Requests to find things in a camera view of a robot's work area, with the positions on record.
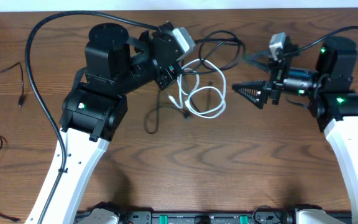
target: wooden surface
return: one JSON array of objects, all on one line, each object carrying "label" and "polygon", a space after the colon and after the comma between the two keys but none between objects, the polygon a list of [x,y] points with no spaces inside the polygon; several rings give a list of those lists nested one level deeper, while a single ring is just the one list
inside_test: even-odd
[{"label": "wooden surface", "polygon": [[[24,58],[27,36],[50,12],[0,13],[0,70]],[[358,9],[264,9],[230,11],[114,12],[159,25],[172,21],[194,39],[219,29],[239,35],[249,52],[265,50],[272,34],[285,31],[305,45],[343,26],[358,25]],[[31,61],[35,80],[56,121],[75,72],[85,66],[88,31],[107,22],[70,16],[48,23],[35,37]],[[143,28],[125,25],[138,37]],[[358,32],[346,32],[358,44]],[[314,68],[318,47],[293,66]],[[234,51],[221,49],[211,61],[222,65]],[[143,130],[144,114],[155,106],[157,86],[150,83],[128,95],[128,108],[108,151],[96,166],[80,209],[111,200],[122,206],[154,210],[253,210],[312,203],[326,210],[350,210],[346,188],[329,144],[310,112],[271,101],[258,110],[231,84],[268,79],[241,64],[226,72],[227,109],[214,120],[184,120],[161,111],[160,131]],[[353,88],[358,91],[358,62]],[[204,77],[220,88],[219,75]],[[25,79],[27,100],[17,107],[19,69],[0,76],[0,134],[9,141],[0,153],[0,211],[26,219],[38,196],[55,150],[56,137]],[[205,104],[205,95],[198,99]]]}]

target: tabletop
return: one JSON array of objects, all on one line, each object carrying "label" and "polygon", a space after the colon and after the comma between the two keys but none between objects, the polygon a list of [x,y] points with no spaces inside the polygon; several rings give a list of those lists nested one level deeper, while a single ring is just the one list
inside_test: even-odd
[{"label": "tabletop", "polygon": [[[107,13],[156,26],[171,21],[176,27],[186,27],[194,39],[229,30],[244,41],[248,53],[267,50],[271,36],[279,32],[285,31],[293,43],[303,46],[335,29],[358,25],[358,9]],[[24,62],[30,30],[51,14],[0,13],[0,70]],[[56,121],[75,72],[86,65],[88,32],[103,22],[111,21],[64,17],[49,22],[35,36],[31,52],[34,78]],[[134,37],[145,30],[123,26]],[[356,41],[358,49],[358,31],[342,35]],[[224,46],[210,59],[223,65],[234,52]],[[293,66],[313,69],[318,54],[318,47],[309,49],[294,59]],[[187,56],[186,61],[193,58],[196,54]],[[183,119],[180,113],[161,109],[156,134],[146,133],[143,127],[145,114],[155,107],[156,84],[128,94],[128,112],[93,172],[80,210],[102,201],[156,211],[246,211],[259,205],[283,208],[294,203],[317,204],[329,211],[350,210],[333,150],[310,112],[287,103],[285,96],[278,106],[269,101],[259,110],[234,93],[231,85],[265,80],[269,75],[244,63],[224,74],[227,108],[221,116]],[[352,88],[358,92],[358,61],[353,75]],[[202,76],[201,84],[210,80],[221,88],[218,74]],[[57,139],[26,76],[26,101],[17,107],[20,84],[18,68],[0,75],[0,135],[9,143],[0,152],[0,211],[25,220],[48,172]],[[205,106],[206,95],[201,93],[195,101]],[[166,91],[162,102],[170,103]],[[211,104],[218,102],[217,95],[212,95]],[[9,221],[0,218],[0,223]]]}]

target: white cable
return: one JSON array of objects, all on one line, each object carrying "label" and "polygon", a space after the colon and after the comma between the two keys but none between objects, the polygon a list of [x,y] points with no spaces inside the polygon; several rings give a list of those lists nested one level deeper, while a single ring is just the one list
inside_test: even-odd
[{"label": "white cable", "polygon": [[[184,71],[188,71],[188,70],[192,70],[191,68],[187,68],[187,66],[195,63],[195,62],[198,62],[199,59],[195,59],[189,63],[187,63],[186,65],[184,65],[182,67],[182,69],[184,69]],[[226,109],[226,102],[225,102],[225,97],[226,97],[226,78],[223,74],[223,72],[217,67],[215,66],[214,64],[212,64],[210,61],[208,60],[204,60],[204,62],[208,63],[210,66],[212,66],[219,74],[221,74],[222,76],[222,80],[223,80],[223,91],[219,91],[216,87],[213,87],[213,86],[204,86],[204,87],[201,87],[201,88],[198,88],[199,84],[200,84],[200,76],[198,74],[195,74],[196,75],[196,85],[194,86],[194,88],[189,92],[189,94],[187,94],[185,91],[183,91],[183,88],[182,88],[182,74],[180,74],[177,78],[177,83],[178,83],[178,88],[179,88],[179,102],[180,104],[177,103],[177,101],[174,99],[174,97],[170,94],[168,94],[168,98],[172,101],[172,103],[177,107],[177,108],[180,108],[180,109],[183,109],[183,98],[182,98],[182,94],[186,95],[187,96],[187,99],[185,100],[185,106],[189,109],[190,112],[192,112],[193,114],[197,115],[197,116],[200,116],[202,118],[208,118],[208,119],[213,119],[213,118],[216,118],[218,117],[220,114],[223,113],[223,111]],[[219,96],[221,97],[221,103],[211,109],[211,110],[208,110],[208,111],[205,111],[205,112],[197,112],[191,105],[190,103],[190,99],[191,97],[201,91],[201,90],[206,90],[206,89],[212,89],[214,91],[216,91]],[[216,114],[212,115],[212,116],[205,116],[206,114],[209,114],[209,113],[212,113],[214,111],[217,111],[219,110]]]}]

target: wooden table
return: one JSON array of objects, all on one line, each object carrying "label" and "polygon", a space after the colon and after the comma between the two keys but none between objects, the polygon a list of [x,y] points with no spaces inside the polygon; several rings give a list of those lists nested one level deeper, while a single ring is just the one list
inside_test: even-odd
[{"label": "wooden table", "polygon": [[[265,50],[272,34],[285,31],[305,45],[340,27],[358,25],[358,9],[264,9],[229,11],[127,11],[111,14],[153,25],[172,21],[194,39],[219,29],[239,35],[248,52]],[[27,36],[51,12],[0,13],[0,70],[24,59]],[[84,67],[88,32],[110,22],[91,16],[70,16],[43,27],[32,47],[32,68],[38,88],[53,117],[59,120],[62,101],[75,72]],[[145,29],[124,25],[132,36]],[[358,44],[358,32],[346,32]],[[314,68],[319,49],[306,51],[293,66]],[[233,49],[219,50],[211,60],[222,65]],[[187,60],[195,58],[193,54]],[[227,71],[224,114],[214,120],[161,111],[160,131],[147,134],[143,117],[155,106],[155,83],[128,94],[128,108],[108,151],[95,168],[80,209],[101,201],[154,210],[253,210],[259,205],[284,207],[312,203],[326,210],[350,210],[341,173],[330,145],[310,112],[270,102],[259,110],[231,91],[231,84],[268,79],[241,64]],[[219,75],[203,77],[220,88]],[[358,61],[354,72],[358,91]],[[17,107],[18,68],[0,75],[0,134],[9,141],[0,153],[0,211],[26,219],[38,196],[56,137],[30,89]],[[205,104],[205,95],[198,104]],[[168,103],[166,94],[163,101]],[[8,221],[0,218],[0,223]]]}]

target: coiled white cable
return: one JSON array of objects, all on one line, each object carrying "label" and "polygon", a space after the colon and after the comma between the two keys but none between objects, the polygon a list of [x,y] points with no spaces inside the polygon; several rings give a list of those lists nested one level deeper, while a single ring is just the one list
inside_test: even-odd
[{"label": "coiled white cable", "polygon": [[[188,68],[189,65],[195,63],[195,62],[198,62],[199,59],[195,59],[189,63],[187,63],[186,65],[184,65],[182,67],[182,69],[184,69],[184,71],[188,71],[188,70],[192,70],[191,68]],[[204,60],[204,62],[208,63],[210,66],[212,66],[219,74],[221,74],[222,76],[222,80],[223,80],[223,90],[220,91],[218,90],[216,87],[213,87],[213,86],[204,86],[204,87],[201,87],[201,88],[198,88],[198,86],[200,85],[200,76],[198,74],[195,74],[196,75],[196,85],[194,86],[194,88],[189,92],[189,94],[187,94],[185,91],[183,91],[183,88],[182,88],[182,74],[180,74],[177,78],[177,83],[178,83],[178,88],[179,88],[179,103],[177,103],[177,101],[175,100],[175,98],[171,95],[171,94],[168,94],[168,98],[170,99],[170,101],[179,109],[183,109],[183,97],[182,97],[182,94],[183,95],[186,95],[187,96],[187,99],[185,100],[185,106],[189,109],[189,111],[197,116],[200,116],[202,118],[208,118],[208,119],[213,119],[213,118],[216,118],[218,117],[220,114],[223,113],[223,111],[226,109],[226,101],[224,100],[225,97],[226,97],[226,77],[224,76],[223,72],[217,67],[215,66],[214,64],[212,64],[210,61],[208,60]],[[219,96],[221,97],[221,103],[219,105],[217,105],[217,107],[211,109],[211,110],[208,110],[208,111],[205,111],[205,112],[197,112],[191,105],[190,103],[190,99],[191,97],[201,91],[201,90],[206,90],[206,89],[212,89],[214,91],[216,91]],[[206,116],[206,114],[209,114],[209,113],[212,113],[212,112],[215,112],[219,110],[216,114],[212,115],[212,116]]]}]

